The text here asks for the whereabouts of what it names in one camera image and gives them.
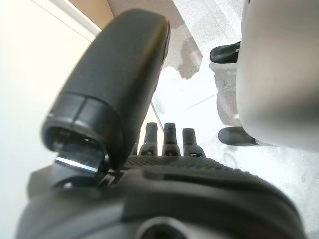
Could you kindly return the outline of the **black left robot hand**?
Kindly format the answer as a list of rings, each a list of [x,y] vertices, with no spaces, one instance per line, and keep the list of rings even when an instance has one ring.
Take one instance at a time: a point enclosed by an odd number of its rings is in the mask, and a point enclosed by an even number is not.
[[[42,126],[52,165],[29,179],[18,239],[303,239],[289,198],[205,156],[192,128],[138,135],[168,51],[169,21],[132,9],[95,38]]]

